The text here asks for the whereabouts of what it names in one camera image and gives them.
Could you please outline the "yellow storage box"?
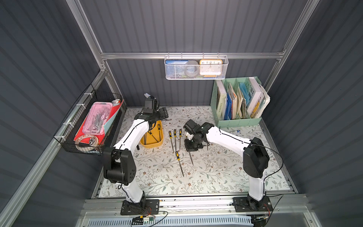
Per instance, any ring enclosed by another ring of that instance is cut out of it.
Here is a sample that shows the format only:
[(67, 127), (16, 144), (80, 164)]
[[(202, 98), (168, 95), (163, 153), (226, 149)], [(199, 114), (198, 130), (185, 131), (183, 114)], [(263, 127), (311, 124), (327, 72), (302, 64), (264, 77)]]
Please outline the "yellow storage box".
[(155, 127), (142, 136), (140, 143), (144, 148), (160, 147), (164, 141), (162, 122), (157, 121)]

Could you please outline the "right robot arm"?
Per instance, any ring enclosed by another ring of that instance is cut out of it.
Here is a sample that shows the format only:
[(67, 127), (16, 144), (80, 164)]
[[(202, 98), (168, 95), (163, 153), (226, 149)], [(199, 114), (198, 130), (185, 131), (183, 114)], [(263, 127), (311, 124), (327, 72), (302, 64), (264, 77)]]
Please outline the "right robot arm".
[(249, 192), (244, 206), (253, 211), (267, 205), (265, 178), (270, 157), (261, 139), (252, 140), (227, 133), (215, 125), (205, 122), (199, 125), (193, 120), (183, 126), (187, 139), (184, 140), (188, 152), (203, 148), (203, 142), (214, 143), (225, 147), (243, 159), (243, 170), (249, 176)]

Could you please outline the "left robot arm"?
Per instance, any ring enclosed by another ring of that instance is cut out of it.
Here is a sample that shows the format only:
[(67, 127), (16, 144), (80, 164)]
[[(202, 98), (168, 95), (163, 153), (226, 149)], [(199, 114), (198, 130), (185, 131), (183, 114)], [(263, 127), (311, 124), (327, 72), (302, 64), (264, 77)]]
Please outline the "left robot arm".
[(124, 137), (102, 153), (104, 178), (117, 186), (128, 204), (139, 209), (145, 209), (146, 198), (134, 180), (137, 168), (133, 154), (142, 137), (156, 126), (157, 121), (167, 118), (166, 108), (159, 108), (158, 100), (149, 95)]

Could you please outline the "green file organizer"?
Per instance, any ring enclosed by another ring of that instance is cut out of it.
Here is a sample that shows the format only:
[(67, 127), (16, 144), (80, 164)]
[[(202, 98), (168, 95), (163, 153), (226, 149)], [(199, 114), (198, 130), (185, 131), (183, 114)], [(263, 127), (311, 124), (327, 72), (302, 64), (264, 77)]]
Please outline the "green file organizer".
[(270, 102), (270, 96), (260, 80), (255, 77), (261, 85), (264, 99), (255, 117), (250, 118), (247, 112), (247, 106), (250, 102), (248, 78), (229, 78), (214, 82), (210, 105), (217, 127), (256, 126), (262, 120), (262, 113)]

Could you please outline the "blue box in basket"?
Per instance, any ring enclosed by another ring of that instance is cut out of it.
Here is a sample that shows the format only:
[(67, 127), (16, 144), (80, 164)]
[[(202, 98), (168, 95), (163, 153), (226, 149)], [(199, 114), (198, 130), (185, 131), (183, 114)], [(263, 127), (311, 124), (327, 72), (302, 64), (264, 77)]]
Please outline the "blue box in basket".
[(188, 60), (165, 60), (165, 75), (167, 79), (177, 79), (185, 75), (185, 65)]

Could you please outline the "blue desk lamp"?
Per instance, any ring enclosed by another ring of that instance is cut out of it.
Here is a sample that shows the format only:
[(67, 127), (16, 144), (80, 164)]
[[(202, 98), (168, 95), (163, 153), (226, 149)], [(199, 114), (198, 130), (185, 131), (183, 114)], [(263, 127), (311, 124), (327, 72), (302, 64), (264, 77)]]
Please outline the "blue desk lamp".
[(154, 97), (154, 96), (152, 96), (152, 95), (150, 95), (149, 93), (145, 93), (145, 94), (144, 94), (144, 96), (145, 96), (146, 98), (155, 99), (155, 97)]

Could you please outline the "pink plastic case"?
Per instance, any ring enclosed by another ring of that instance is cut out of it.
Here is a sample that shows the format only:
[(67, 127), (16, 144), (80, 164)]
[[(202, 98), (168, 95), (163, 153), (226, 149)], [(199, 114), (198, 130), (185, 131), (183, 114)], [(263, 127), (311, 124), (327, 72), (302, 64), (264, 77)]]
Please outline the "pink plastic case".
[(112, 103), (94, 102), (82, 127), (82, 132), (89, 135), (105, 134), (104, 124), (109, 120)]

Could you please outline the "red folder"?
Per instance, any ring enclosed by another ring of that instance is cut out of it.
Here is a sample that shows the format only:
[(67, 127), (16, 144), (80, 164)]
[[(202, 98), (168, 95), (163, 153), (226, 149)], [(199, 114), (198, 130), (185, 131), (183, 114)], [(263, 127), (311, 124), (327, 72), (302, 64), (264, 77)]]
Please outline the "red folder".
[(109, 120), (104, 124), (105, 134), (103, 134), (103, 135), (84, 134), (82, 132), (82, 127), (86, 121), (86, 118), (85, 118), (85, 120), (83, 121), (82, 125), (80, 126), (78, 132), (76, 133), (76, 136), (74, 137), (74, 142), (76, 145), (94, 146), (94, 145), (100, 145), (103, 143), (103, 140), (105, 139), (107, 133), (110, 131), (110, 129), (113, 125), (113, 122), (116, 118), (116, 115), (118, 114), (118, 112), (121, 108), (121, 105), (123, 104), (123, 102), (120, 99), (115, 99), (110, 103), (112, 103), (112, 109), (110, 112)]

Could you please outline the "grey tape roll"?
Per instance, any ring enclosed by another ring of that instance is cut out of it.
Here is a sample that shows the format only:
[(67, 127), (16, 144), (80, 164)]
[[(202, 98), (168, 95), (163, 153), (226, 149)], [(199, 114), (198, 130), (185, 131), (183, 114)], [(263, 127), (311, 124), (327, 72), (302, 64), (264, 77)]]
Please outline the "grey tape roll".
[(199, 75), (199, 64), (195, 60), (189, 60), (185, 64), (184, 72), (186, 76), (194, 78)]

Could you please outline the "yellow white clock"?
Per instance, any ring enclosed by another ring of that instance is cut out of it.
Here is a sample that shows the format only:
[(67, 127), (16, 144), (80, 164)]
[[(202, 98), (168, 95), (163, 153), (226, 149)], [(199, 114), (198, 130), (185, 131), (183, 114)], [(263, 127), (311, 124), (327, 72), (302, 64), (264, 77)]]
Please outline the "yellow white clock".
[(219, 76), (222, 74), (221, 59), (202, 59), (199, 62), (199, 73), (202, 76)]

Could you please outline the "white book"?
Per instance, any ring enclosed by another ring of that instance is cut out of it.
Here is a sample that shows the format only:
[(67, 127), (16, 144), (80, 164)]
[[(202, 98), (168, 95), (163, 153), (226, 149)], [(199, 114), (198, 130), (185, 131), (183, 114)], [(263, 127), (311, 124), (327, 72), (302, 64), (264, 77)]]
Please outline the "white book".
[(254, 118), (256, 113), (258, 112), (260, 105), (264, 99), (264, 94), (261, 89), (261, 85), (257, 82), (254, 77), (248, 78), (250, 87), (249, 87), (249, 97), (250, 102), (247, 106), (247, 112), (250, 118)]

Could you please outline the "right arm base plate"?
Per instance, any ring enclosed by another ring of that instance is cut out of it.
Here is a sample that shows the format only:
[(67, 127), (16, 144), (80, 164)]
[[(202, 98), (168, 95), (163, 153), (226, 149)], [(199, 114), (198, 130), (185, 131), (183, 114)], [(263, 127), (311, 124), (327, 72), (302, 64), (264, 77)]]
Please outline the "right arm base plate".
[(260, 201), (250, 197), (234, 197), (232, 206), (236, 212), (267, 212), (273, 211), (273, 206), (268, 196), (263, 196)]

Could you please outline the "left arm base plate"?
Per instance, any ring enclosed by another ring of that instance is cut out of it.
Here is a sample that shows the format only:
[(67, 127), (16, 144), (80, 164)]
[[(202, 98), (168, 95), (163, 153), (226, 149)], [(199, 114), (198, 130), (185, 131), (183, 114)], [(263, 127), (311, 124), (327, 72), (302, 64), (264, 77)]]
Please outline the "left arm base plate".
[(159, 213), (160, 200), (145, 200), (140, 203), (123, 201), (120, 215), (156, 215)]

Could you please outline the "aluminium rail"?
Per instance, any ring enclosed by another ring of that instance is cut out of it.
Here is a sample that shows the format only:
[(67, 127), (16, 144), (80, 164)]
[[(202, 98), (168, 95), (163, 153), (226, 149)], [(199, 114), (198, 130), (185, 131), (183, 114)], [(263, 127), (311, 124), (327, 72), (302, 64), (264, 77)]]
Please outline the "aluminium rail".
[[(160, 201), (160, 211), (169, 214), (182, 215), (210, 215), (234, 213), (232, 206), (236, 195), (206, 195), (206, 196), (177, 196), (157, 197)], [(274, 213), (304, 213), (312, 209), (305, 194), (278, 194), (269, 195), (270, 202), (276, 209)], [(81, 216), (103, 217), (120, 216), (122, 198), (116, 199), (89, 199), (85, 200)]]

